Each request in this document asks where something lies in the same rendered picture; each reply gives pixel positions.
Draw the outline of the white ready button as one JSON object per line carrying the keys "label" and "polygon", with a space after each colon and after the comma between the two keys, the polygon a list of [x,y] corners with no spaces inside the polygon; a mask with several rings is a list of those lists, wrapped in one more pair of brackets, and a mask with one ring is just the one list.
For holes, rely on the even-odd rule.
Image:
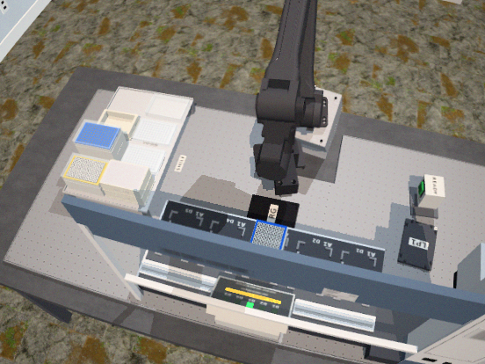
{"label": "white ready button", "polygon": [[409,187],[409,197],[410,215],[438,218],[438,206],[445,198],[444,177],[424,174],[417,189]]}

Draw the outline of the black rectangular pad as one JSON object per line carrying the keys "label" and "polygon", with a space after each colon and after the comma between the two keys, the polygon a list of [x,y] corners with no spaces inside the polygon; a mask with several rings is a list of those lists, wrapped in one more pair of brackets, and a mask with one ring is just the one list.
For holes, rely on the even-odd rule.
{"label": "black rectangular pad", "polygon": [[252,194],[247,218],[295,228],[299,203]]}

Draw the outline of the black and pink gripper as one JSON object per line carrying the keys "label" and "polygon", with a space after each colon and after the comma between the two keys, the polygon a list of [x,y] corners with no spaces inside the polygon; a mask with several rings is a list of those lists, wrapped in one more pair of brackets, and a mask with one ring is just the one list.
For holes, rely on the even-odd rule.
{"label": "black and pink gripper", "polygon": [[[303,155],[301,142],[300,141],[297,141],[297,142],[298,142],[299,151],[300,151],[297,168],[302,168],[302,170],[303,170],[305,168],[305,159],[304,159],[304,155]],[[257,167],[257,160],[259,158],[261,147],[262,147],[262,143],[261,144],[255,144],[253,146],[253,152],[254,152],[255,166],[256,167]]]}

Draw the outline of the grey tip rack with blue side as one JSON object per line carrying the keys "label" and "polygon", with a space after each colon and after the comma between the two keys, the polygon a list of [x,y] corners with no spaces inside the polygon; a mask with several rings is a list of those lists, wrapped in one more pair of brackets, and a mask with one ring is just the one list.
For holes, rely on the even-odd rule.
{"label": "grey tip rack with blue side", "polygon": [[250,242],[283,250],[287,229],[287,226],[257,219]]}

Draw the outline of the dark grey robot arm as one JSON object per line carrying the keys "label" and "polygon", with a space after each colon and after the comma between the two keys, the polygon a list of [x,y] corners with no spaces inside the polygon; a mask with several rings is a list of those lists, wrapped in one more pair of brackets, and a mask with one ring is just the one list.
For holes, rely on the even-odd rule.
{"label": "dark grey robot arm", "polygon": [[256,171],[274,180],[279,197],[298,193],[296,128],[328,126],[328,99],[315,89],[314,80],[316,17],[317,0],[285,0],[274,52],[256,96],[257,123],[264,125]]}

